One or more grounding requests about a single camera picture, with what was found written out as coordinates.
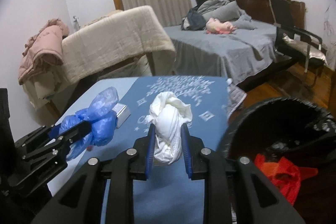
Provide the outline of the wooden bed headboard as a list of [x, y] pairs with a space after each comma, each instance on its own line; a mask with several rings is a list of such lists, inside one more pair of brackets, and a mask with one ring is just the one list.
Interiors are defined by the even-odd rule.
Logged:
[[[245, 10], [253, 20], [274, 24], [273, 15], [268, 0], [235, 0], [238, 6]], [[296, 27], [305, 28], [305, 3], [288, 1], [290, 13]]]

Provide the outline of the red cloth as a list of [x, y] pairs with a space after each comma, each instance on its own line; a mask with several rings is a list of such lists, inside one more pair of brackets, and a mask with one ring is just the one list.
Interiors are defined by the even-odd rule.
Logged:
[[296, 166], [285, 157], [277, 162], [271, 162], [266, 161], [266, 157], [258, 153], [254, 164], [291, 205], [294, 205], [297, 199], [301, 182], [318, 175], [317, 168]]

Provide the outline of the white cardboard box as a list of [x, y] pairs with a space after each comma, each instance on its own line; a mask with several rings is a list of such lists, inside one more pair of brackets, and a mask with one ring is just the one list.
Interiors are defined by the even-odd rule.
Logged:
[[117, 103], [112, 110], [116, 113], [117, 117], [117, 124], [116, 127], [120, 128], [123, 123], [129, 118], [130, 116], [130, 110], [127, 105]]

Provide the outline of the beige blanket on rack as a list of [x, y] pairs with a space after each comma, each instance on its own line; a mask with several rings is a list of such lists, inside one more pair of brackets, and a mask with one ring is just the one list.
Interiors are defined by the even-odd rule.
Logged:
[[58, 67], [66, 85], [129, 58], [150, 53], [156, 75], [170, 75], [175, 47], [151, 6], [116, 12], [62, 41], [63, 65]]

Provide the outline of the blue plastic bag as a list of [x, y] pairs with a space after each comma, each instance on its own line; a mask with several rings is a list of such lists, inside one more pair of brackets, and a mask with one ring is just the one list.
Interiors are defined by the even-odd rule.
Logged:
[[91, 125], [88, 135], [70, 145], [70, 152], [66, 161], [77, 158], [87, 147], [105, 146], [112, 139], [117, 125], [117, 114], [113, 108], [119, 103], [117, 89], [109, 87], [100, 92], [91, 102], [90, 106], [66, 116], [56, 130], [56, 135], [66, 132], [80, 122], [86, 121]]

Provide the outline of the blue coffee tree tablecloth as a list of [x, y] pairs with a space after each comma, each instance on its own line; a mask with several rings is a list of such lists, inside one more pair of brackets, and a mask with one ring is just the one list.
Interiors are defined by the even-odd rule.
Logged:
[[227, 128], [227, 81], [221, 77], [171, 76], [103, 80], [94, 85], [72, 108], [89, 106], [107, 87], [116, 87], [130, 116], [114, 132], [109, 144], [94, 147], [70, 161], [68, 168], [49, 183], [52, 193], [90, 157], [108, 160], [145, 136], [156, 126], [154, 165], [147, 181], [134, 182], [136, 223], [202, 223], [204, 182], [187, 177], [180, 144], [181, 125], [191, 135], [215, 149]]

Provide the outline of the black office chair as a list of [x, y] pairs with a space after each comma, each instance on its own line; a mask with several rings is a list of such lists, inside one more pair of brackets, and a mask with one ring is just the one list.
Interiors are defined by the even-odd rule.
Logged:
[[309, 43], [311, 46], [322, 46], [322, 52], [326, 55], [327, 49], [323, 45], [322, 38], [318, 35], [304, 30], [303, 28], [296, 27], [290, 13], [289, 3], [286, 0], [268, 0], [270, 9], [276, 26], [276, 40], [274, 42], [274, 49], [276, 52], [288, 58], [288, 67], [300, 63], [303, 65], [303, 79], [302, 84], [307, 88], [312, 88], [318, 77], [321, 75], [323, 67], [322, 61], [317, 59], [309, 59], [309, 56], [304, 56], [295, 50], [290, 49], [282, 41], [282, 35], [287, 34], [291, 39], [301, 40], [302, 42]]

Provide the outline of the pink plush toy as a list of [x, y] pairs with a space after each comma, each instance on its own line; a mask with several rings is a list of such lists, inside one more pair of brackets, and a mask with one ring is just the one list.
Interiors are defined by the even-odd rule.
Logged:
[[208, 34], [231, 34], [236, 27], [231, 22], [221, 22], [218, 19], [210, 18], [206, 23], [206, 32]]

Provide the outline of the grey bed sheet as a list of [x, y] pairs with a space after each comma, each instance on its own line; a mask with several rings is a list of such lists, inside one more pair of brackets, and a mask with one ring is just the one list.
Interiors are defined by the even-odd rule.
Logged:
[[267, 69], [278, 61], [276, 27], [257, 20], [252, 25], [253, 30], [238, 29], [228, 35], [165, 27], [177, 53], [176, 74], [228, 77], [239, 84]]

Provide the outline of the black trash bin bag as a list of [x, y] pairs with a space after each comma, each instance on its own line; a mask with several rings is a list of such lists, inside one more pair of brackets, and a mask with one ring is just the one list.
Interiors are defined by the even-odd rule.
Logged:
[[323, 107], [295, 98], [271, 98], [244, 110], [226, 129], [217, 150], [224, 158], [258, 153], [317, 168], [301, 182], [293, 205], [306, 223], [335, 223], [335, 118]]

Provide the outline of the dark blue clothes pile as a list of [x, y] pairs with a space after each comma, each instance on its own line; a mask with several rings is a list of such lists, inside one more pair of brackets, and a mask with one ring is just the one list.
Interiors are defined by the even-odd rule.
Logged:
[[197, 12], [197, 8], [193, 7], [187, 13], [187, 15], [182, 18], [181, 30], [184, 31], [200, 31], [206, 26], [206, 20], [204, 17]]

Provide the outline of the silver chair cushion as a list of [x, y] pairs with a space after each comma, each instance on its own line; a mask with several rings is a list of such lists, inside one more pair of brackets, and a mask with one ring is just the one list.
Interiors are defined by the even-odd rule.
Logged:
[[323, 64], [327, 65], [326, 55], [322, 52], [322, 46], [319, 45], [317, 48], [311, 46], [309, 43], [302, 42], [301, 40], [291, 39], [287, 34], [282, 35], [282, 41], [290, 49], [302, 53], [304, 56], [309, 56], [309, 59], [317, 59], [322, 61]]

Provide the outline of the pink padded jacket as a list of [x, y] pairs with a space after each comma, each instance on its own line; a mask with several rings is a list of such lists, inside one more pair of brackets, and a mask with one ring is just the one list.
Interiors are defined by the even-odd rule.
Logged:
[[23, 85], [31, 77], [46, 73], [51, 66], [63, 64], [62, 41], [70, 34], [68, 26], [59, 18], [50, 19], [25, 44], [18, 70], [18, 83]]

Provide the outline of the grey quilted mat edge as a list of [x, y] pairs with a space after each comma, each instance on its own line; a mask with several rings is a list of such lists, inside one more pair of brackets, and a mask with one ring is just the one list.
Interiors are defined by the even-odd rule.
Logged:
[[227, 83], [227, 93], [228, 102], [226, 106], [227, 119], [230, 118], [232, 113], [237, 110], [245, 100], [247, 93], [240, 89], [233, 83], [231, 78], [226, 80]]

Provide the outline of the white cloth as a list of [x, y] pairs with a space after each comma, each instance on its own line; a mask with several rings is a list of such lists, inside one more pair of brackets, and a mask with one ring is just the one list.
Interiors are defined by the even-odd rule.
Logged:
[[149, 108], [146, 121], [155, 126], [154, 164], [167, 166], [182, 155], [181, 127], [193, 119], [191, 105], [173, 92], [159, 93]]

